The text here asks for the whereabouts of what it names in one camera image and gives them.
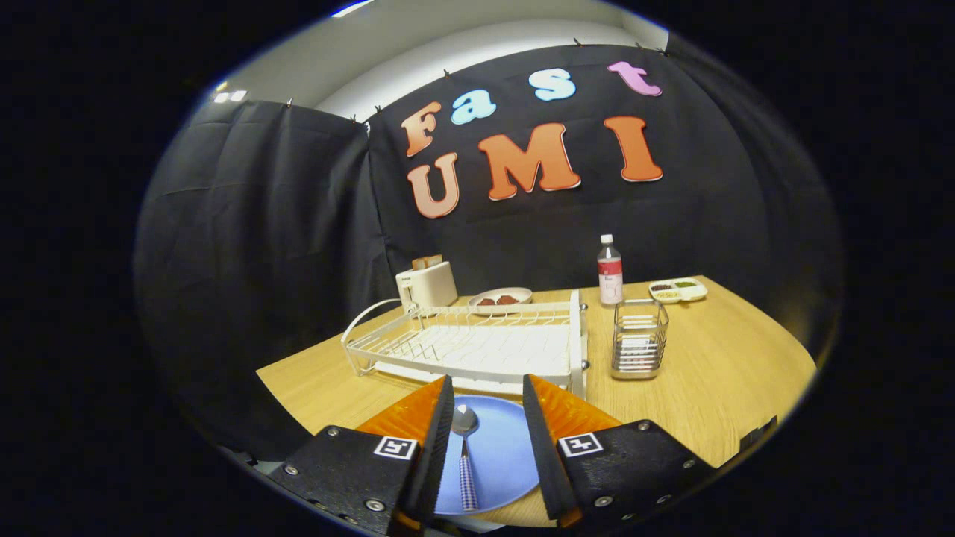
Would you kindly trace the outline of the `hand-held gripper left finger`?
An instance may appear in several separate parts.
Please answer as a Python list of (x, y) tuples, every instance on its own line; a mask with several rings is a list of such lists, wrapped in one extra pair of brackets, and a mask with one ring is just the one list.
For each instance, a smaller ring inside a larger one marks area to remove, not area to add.
[(426, 535), (436, 517), (453, 412), (453, 385), (443, 375), (356, 429), (325, 427), (269, 479), (359, 533)]

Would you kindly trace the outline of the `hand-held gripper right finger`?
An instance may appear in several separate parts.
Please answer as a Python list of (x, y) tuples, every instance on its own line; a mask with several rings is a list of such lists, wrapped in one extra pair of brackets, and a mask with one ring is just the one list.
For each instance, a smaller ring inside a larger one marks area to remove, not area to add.
[(623, 424), (536, 375), (523, 377), (523, 409), (547, 516), (562, 528), (645, 519), (718, 472), (650, 419)]

